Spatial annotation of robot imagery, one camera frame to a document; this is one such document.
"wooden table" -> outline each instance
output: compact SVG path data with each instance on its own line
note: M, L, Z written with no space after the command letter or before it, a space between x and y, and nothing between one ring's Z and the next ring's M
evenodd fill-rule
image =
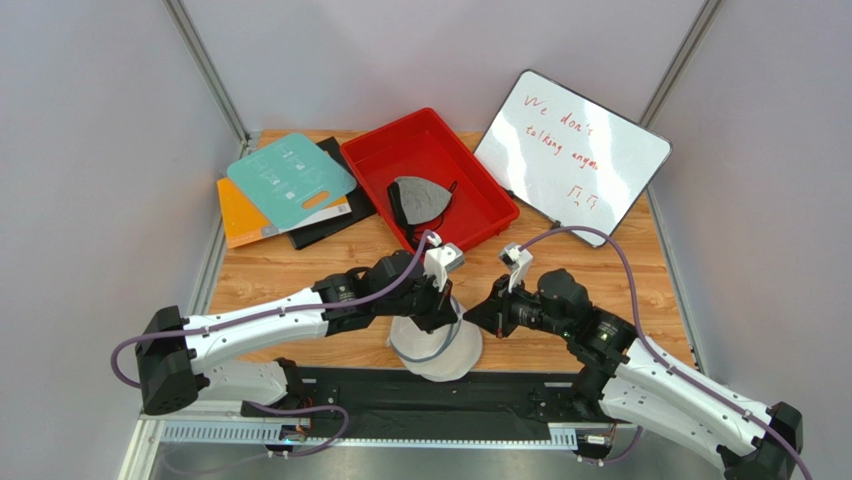
M259 147L289 131L264 131ZM318 141L334 136L342 144L363 132L303 131ZM459 133L473 149L479 132ZM452 275L453 293L468 307L488 295L491 285L507 272L496 258L507 243L523 243L546 231L550 222L529 207L520 205L521 216L508 230L464 252L465 266ZM639 288L640 314L645 331L681 361L692 364L672 286L666 270L648 202L643 196L614 235L627 253ZM213 294L211 313L268 302L309 287L332 273L355 266L372 266L401 246L378 215L297 251L284 235L229 250ZM594 249L573 235L556 235L530 248L535 260L527 275L534 286L547 271L565 268L589 290L601 308L631 320L627 279L612 248ZM299 365L346 367L402 367L385 344L390 318L377 318L370 328L322 340L298 341L251 353L244 359L268 362L278 357ZM582 365L570 355L565 342L553 335L518 328L511 337L485 335L482 357L476 369L514 371L578 371Z

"cable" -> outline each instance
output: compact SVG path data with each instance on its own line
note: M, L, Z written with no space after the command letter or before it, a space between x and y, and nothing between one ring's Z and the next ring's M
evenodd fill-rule
M334 310L337 308L348 308L348 307L356 307L358 305L363 305L365 303L372 302L373 300L377 300L388 293L395 290L398 286L404 282L411 272L414 270L415 265L420 261L420 256L423 255L423 251L426 248L426 238L432 234L431 230L426 230L423 232L423 236L420 238L420 244L417 247L417 251L414 253L414 257L412 257L411 262L408 266L403 270L402 274L391 282L387 287L379 290L376 293L367 295L363 298L358 298L356 300L352 300L349 302L334 302L334 303L318 303L313 305L293 305L289 307L279 307L273 308L270 310L265 310L262 312L253 313L251 315L246 315L244 317L235 318L234 320L229 320L227 322L220 323L218 325L211 326L209 328L194 328L189 330L171 330L166 332L156 332L156 333L146 333L144 335L137 335L132 338L128 338L127 340L119 343L115 349L113 349L112 354L110 355L110 367L112 368L112 373L121 380L126 385L129 385L133 388L140 388L139 382L132 380L127 375L125 375L121 368L118 366L118 355L122 350L127 348L130 345L148 342L151 340L160 340L163 338L177 338L177 337L188 337L190 335L204 335L210 332L217 332L219 330L224 330L226 328L235 327L237 325L242 325L243 323L250 322L252 320L257 320L259 318L265 318L271 315L281 315L290 312L301 312L304 310Z
M228 465L223 465L221 467L211 468L209 470L181 470L179 468L172 466L172 464L170 464L168 462L168 460L166 460L166 458L164 457L162 460L160 460L160 463L163 465L163 468L165 468L166 470L168 470L168 471L170 471L174 474L177 474L177 475L199 477L199 476L202 476L202 475L210 475L210 474L213 474L213 473L227 472L227 471L233 470L234 468L237 468L239 466L245 465L246 463L250 463L250 462L253 462L255 460L260 460L260 459L263 459L263 458L306 457L308 455L313 455L315 453L321 452L321 451L329 448L331 446L331 444L335 440L339 440L343 436L343 434L346 432L346 429L349 428L349 412L347 412L346 409L344 409L343 407L339 407L337 405L323 405L323 406L319 406L319 407L299 408L299 409L295 409L295 410L278 410L276 408L270 408L270 407L267 407L267 406L264 406L264 405L261 405L259 403L255 403L255 402L246 402L246 403L250 404L254 408L257 408L258 410L261 410L261 411L268 413L270 415L274 415L276 417L292 417L292 416L298 416L298 415L305 415L305 414L309 414L309 413L328 412L328 411L340 412L341 414L343 414L343 424L337 430L337 433L332 435L328 440L322 442L321 444L319 444L315 447L311 447L307 450L301 450L301 451L298 451L298 452L287 452L286 454L283 453L283 452L261 453L259 455L246 457L242 460L238 460L238 461L236 461L234 463L230 463Z
M796 465L799 466L799 469L802 471L802 474L805 476L805 480L813 480L813 477L811 476L811 472L810 472L810 470L808 470L808 467L805 465L805 462L804 462L804 460L802 460L802 457L799 455L799 452L797 452L796 449L793 448L793 446L790 445L787 442L787 440L785 440L784 437L781 436L781 434L776 432L774 428L770 427L766 422L757 418L754 414L746 411L744 408L740 407L739 405L737 405L733 401L728 400L728 398L726 398L725 396L715 392L710 387L707 387L706 385L702 384L701 382L699 382L699 381L693 379L692 377L690 377L689 375L683 373L677 367L675 367L674 365L672 365L671 363L666 361L666 359L663 358L663 356L660 355L651 346L651 344L648 342L648 338L646 337L644 330L642 330L642 325L639 322L639 296L638 296L637 291L636 291L636 281L633 278L633 270L630 268L630 264L627 262L627 255L624 254L624 250L621 249L621 246L612 237L605 234L604 232L601 232L600 230L597 230L597 229L591 228L591 227L582 227L582 226L559 227L559 228L555 228L553 230L547 231L545 233L542 233L541 235L533 238L532 240L529 240L528 242L521 245L520 249L526 250L530 246L539 242L540 240L543 240L543 239L545 239L545 238L547 238L551 235L555 235L557 233L577 232L577 231L593 233L593 234L603 238L604 240L606 240L607 243L612 245L612 248L615 249L615 253L618 254L619 258L621 258L621 264L624 266L624 272L627 274L627 283L630 286L630 301L631 301L631 304L633 306L633 325L634 325L634 327L636 327L637 338L642 343L642 346L645 347L645 350L647 350L648 353L650 353L651 356L654 357L654 359L660 365L662 365L666 370L674 373L675 375L682 378L683 380L685 380L690 385L701 390L703 393L706 393L707 395L711 396L716 401L722 403L726 407L737 412L743 418L745 418L745 419L747 419L751 422L754 422L755 425L762 428L772 438L774 438L776 441L778 441L778 443L782 447L784 447L784 450L786 450L787 453L790 454L790 457L793 458L793 460L796 462ZM633 442L630 443L630 446L627 447L627 450L622 452L621 455L619 455L618 457L616 457L612 460L606 461L604 463L610 464L610 463L613 463L614 461L621 461L623 459L623 457L626 457L636 447L636 443L638 443L638 439L639 439L641 432L642 432L642 429L640 427L636 430L636 437L633 439Z
M456 298L453 297L452 295L450 295L450 301L453 302L453 311L455 311L456 314L458 314L459 310L461 310L459 308L459 302L456 301ZM438 347L438 350L436 350L435 353L433 353L429 356L423 357L423 358L411 358L411 357L405 355L404 353L400 352L399 350L397 350L396 346L393 344L393 342L390 341L390 339L388 339L388 343L390 344L393 351L396 352L397 356L399 356L399 358L405 360L406 362L409 362L409 363L425 363L425 362L428 362L429 360L434 360L435 358L438 358L439 355L444 353L444 351L446 351L447 348L450 347L450 345L453 343L453 340L455 340L456 336L459 334L459 330L461 330L461 322L462 322L462 319L458 319L458 321L456 321L456 323L454 323L453 326L451 326L449 328L449 330L447 330L447 336L444 337L444 342L441 343L441 346Z

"metal frame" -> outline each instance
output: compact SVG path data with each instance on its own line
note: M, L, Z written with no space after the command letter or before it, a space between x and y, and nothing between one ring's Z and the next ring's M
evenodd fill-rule
M706 35L707 30L709 29L713 19L717 15L719 8L723 3L724 0L705 1L688 34L684 38L683 43L678 49L677 54L672 60L672 63L669 65L666 74L663 76L660 85L657 87L657 90L652 96L651 101L648 103L648 106L646 107L639 121L639 125L645 128L650 128L653 126L654 120L656 119L657 115L660 112L660 109L664 105L666 98L672 91L674 85L677 83L677 80L683 72L684 68L689 63L689 60L694 54L697 46L700 44L701 40ZM183 4L183 1L163 0L163 4L166 6L166 9L169 11L169 14L174 20L176 28L180 32L184 41L186 42L187 48L189 49L190 53L193 56L193 59L198 65L198 68L201 71L201 74L204 77L207 86L210 88L210 91L216 103L222 110L222 114L228 122L228 125L234 133L234 136L241 144L240 154L238 158L244 157L245 155L256 150L259 135L256 132L248 132L245 128L245 125L243 124L233 101L228 95L225 86L222 83L222 80L219 77L215 66L213 65L212 60L210 59L210 56L207 53L207 50L205 49L204 44L198 35L197 30L192 24L192 20L189 16L188 11L186 10L186 7ZM689 308L687 300L682 295L679 286L680 280L677 265L675 263L675 260L669 253L670 248L668 236L666 234L665 225L657 214L657 209L655 208L656 199L654 197L654 192L652 188L648 189L648 199L651 208L651 215L654 219L654 224L657 229L657 235L662 241L663 255L665 257L666 266L669 269L669 274L672 278L673 289L675 297L678 301L678 307L680 309L681 318L684 322L684 328L686 330L688 340L694 348L696 366L700 367L702 349L700 345L696 343L695 336L693 335L691 310ZM213 297L213 291L216 286L219 271L222 267L222 263L225 256L225 250L226 248L224 241L224 227L222 224L222 219L220 217L211 237L211 240L208 244L207 255L205 257L204 265L202 266L198 281L196 282L196 286L192 298L190 300L190 314L201 315L207 313L210 307L210 302ZM234 421L233 413L226 410L223 410L220 413L222 414L222 416L219 418L218 421L223 422L223 424ZM130 444L128 445L127 453L125 455L124 462L122 464L118 476L120 480L147 479L150 476L157 459L157 452L160 446L160 442L163 438L163 432L165 431L167 423L169 422L171 422L171 420L155 420L149 417L140 416L136 424L136 429L133 432ZM582 428L595 428L596 426L597 425L584 424L582 425ZM556 428L569 429L570 426L564 425ZM227 439L219 439L215 441L221 441L223 443L229 442L229 440ZM353 440L349 443L353 445L365 446L368 446L371 443L374 445L376 444L376 442L365 441L362 443L357 440ZM452 448L453 444L451 442L436 442L435 444L429 444L424 446L439 446ZM488 446L490 446L491 448L500 448L496 444L490 444ZM508 448L518 447L519 446L516 444L508 446ZM540 444L535 445L533 447L542 448L545 447L545 445Z

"gray wall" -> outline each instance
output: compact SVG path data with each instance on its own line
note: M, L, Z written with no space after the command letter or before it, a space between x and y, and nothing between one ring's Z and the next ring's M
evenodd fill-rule
M115 478L110 351L186 307L236 142L158 0L0 4L0 126L0 477Z
M726 2L654 130L652 192L710 376L805 416L849 478L852 4Z
M638 119L703 0L185 3L250 130L484 130L527 68Z

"gray face mask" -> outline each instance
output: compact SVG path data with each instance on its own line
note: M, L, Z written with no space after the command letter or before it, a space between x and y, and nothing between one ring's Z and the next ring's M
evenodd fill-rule
M412 246L417 246L415 227L441 217L453 199L455 188L456 182L448 190L420 177L397 177L388 185L394 220Z

